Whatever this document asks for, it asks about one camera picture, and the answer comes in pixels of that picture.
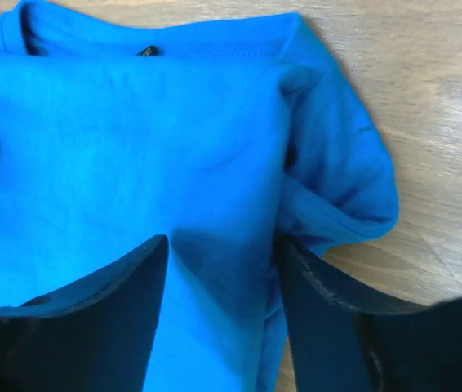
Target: t-shirt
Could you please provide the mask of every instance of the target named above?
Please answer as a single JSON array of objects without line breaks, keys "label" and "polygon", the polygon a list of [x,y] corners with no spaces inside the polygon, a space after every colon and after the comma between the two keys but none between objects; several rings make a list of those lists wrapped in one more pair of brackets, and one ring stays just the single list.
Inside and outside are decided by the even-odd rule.
[{"label": "t-shirt", "polygon": [[144,390],[273,391],[274,239],[320,256],[397,218],[389,153],[300,15],[137,29],[29,0],[0,15],[0,306],[166,234]]}]

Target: wooden surface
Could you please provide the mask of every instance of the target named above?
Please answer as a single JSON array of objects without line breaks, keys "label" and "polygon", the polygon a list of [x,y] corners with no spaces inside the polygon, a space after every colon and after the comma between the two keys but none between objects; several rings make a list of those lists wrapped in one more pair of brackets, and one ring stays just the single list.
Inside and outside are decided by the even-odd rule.
[{"label": "wooden surface", "polygon": [[[462,0],[61,0],[125,25],[300,11],[340,58],[391,149],[402,219],[327,260],[420,303],[462,295]],[[0,11],[14,0],[0,0]],[[280,391],[294,390],[291,366]]]}]

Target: black tag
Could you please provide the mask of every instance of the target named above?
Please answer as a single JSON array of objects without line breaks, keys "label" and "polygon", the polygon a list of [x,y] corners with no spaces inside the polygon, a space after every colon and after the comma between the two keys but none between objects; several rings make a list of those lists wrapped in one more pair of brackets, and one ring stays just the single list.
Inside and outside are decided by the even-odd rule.
[{"label": "black tag", "polygon": [[156,56],[158,55],[158,48],[154,45],[146,47],[143,51],[139,51],[137,56]]}]

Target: blue cotton fabric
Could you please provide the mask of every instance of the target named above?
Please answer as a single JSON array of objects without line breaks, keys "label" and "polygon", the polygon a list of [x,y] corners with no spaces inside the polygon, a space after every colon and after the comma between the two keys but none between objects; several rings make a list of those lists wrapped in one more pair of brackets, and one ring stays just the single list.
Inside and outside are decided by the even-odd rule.
[{"label": "blue cotton fabric", "polygon": [[0,15],[0,306],[166,234],[144,390],[273,391],[274,239],[322,255],[397,218],[389,153],[298,14],[166,29],[42,1]]}]

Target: wood grain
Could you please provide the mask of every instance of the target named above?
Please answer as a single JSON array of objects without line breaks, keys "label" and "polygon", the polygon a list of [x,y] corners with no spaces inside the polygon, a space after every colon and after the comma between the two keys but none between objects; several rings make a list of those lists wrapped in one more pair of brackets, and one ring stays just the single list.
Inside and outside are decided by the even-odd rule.
[{"label": "wood grain", "polygon": [[[398,173],[401,223],[328,262],[395,296],[462,296],[462,0],[61,0],[125,25],[300,11],[344,65]],[[0,0],[0,11],[15,4]],[[279,392],[294,390],[284,363]]]}]

